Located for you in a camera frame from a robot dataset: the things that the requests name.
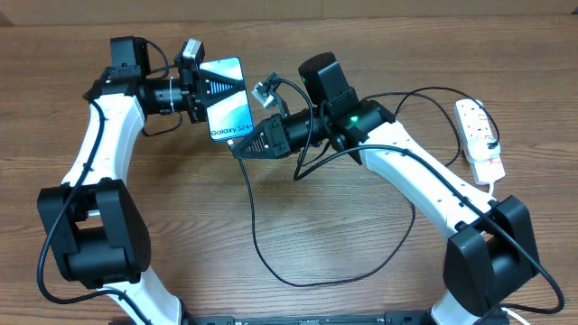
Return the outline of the Samsung Galaxy smartphone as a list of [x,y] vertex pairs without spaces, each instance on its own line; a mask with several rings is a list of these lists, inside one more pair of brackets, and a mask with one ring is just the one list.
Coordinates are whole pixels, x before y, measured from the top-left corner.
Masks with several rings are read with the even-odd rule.
[[[245,81],[241,61],[238,57],[203,62],[200,65],[201,70]],[[207,114],[210,138],[214,142],[244,137],[254,129],[247,87],[244,91],[203,109]]]

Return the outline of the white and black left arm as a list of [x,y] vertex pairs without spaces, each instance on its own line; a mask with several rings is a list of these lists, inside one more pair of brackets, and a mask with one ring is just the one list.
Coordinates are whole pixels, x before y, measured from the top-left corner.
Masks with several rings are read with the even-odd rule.
[[153,69],[152,48],[141,37],[111,40],[111,64],[84,96],[90,119],[78,156],[37,199],[40,256],[52,256],[87,299],[111,298],[134,324],[190,324],[184,302],[152,268],[149,231],[126,186],[135,142],[151,115],[207,123],[215,141],[238,137],[252,121],[239,58],[205,60],[203,44],[190,39]]

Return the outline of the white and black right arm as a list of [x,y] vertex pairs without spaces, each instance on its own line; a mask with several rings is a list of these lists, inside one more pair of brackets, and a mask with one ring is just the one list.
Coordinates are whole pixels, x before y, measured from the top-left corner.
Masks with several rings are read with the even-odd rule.
[[307,107],[287,107],[260,122],[238,143],[238,159],[280,159],[329,141],[337,156],[382,176],[420,209],[446,243],[446,293],[425,324],[481,324],[539,273],[527,207],[497,200],[461,180],[424,150],[396,116],[377,101],[359,98],[330,52],[299,68]]

